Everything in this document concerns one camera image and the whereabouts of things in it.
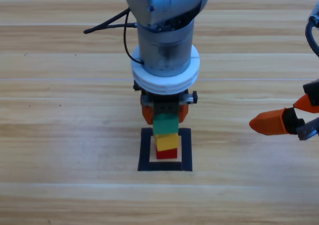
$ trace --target lego brick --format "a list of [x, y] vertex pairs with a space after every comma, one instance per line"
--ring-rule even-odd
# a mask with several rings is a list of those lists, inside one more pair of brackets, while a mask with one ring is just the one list
[[170, 149], [165, 151], [158, 151], [156, 149], [156, 158], [157, 159], [177, 159], [177, 149]]
[[179, 103], [154, 103], [154, 114], [178, 114]]
[[178, 133], [155, 135], [156, 149], [164, 150], [177, 149], [179, 145]]
[[153, 117], [153, 130], [156, 135], [178, 133], [178, 126], [178, 114], [159, 114]]

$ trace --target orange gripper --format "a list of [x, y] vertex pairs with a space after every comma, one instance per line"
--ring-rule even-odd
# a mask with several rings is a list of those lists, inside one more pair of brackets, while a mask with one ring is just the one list
[[251, 120], [249, 125], [256, 132], [264, 135], [288, 134], [283, 122], [285, 110], [286, 108], [261, 113]]

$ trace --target yellow lego brick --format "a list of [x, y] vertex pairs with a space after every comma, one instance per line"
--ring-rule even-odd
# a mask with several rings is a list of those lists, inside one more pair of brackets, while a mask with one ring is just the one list
[[178, 148], [178, 133], [155, 135], [155, 140], [156, 148], [159, 152]]

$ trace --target black cable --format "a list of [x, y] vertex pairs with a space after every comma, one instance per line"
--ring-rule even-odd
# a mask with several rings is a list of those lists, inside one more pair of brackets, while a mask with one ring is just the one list
[[125, 24], [124, 24], [124, 48], [125, 48], [125, 51], [126, 51], [126, 54], [128, 54], [129, 58], [131, 58], [132, 61], [136, 62], [136, 63], [139, 63], [139, 64], [144, 64], [143, 62], [141, 61], [138, 61], [136, 59], [134, 59], [130, 53], [129, 53], [129, 50], [128, 50], [128, 46], [126, 44], [126, 28], [127, 28], [127, 25], [128, 25], [128, 19], [129, 19], [129, 14], [130, 14], [130, 11], [128, 11], [128, 13], [126, 14], [126, 18], [125, 18]]
[[319, 57], [319, 46], [317, 45], [313, 36], [313, 27], [315, 27], [315, 25], [316, 25], [316, 22], [310, 19], [306, 26], [306, 38], [310, 48]]
[[122, 18], [123, 16], [125, 16], [126, 14], [128, 14], [130, 12], [130, 8], [127, 8], [126, 10], [124, 10], [123, 12], [119, 13], [118, 15], [114, 16], [113, 18], [107, 20], [106, 22], [100, 24], [100, 25], [97, 25], [93, 28], [90, 28], [90, 29], [86, 29], [85, 31], [83, 31], [83, 33], [85, 34], [89, 34], [89, 33], [92, 33], [92, 32], [95, 32], [97, 30], [101, 30], [103, 28], [106, 28], [109, 24], [117, 21], [118, 19]]
[[[103, 29], [120, 28], [120, 27], [124, 27], [124, 26], [125, 26], [125, 24], [111, 24]], [[126, 27], [127, 28], [137, 28], [137, 24], [136, 23], [128, 23]]]

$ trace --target red lego brick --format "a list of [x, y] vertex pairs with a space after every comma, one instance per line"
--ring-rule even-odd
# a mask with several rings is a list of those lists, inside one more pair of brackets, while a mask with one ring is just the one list
[[156, 149], [156, 158], [157, 159], [177, 159], [177, 149], [170, 149], [159, 152]]

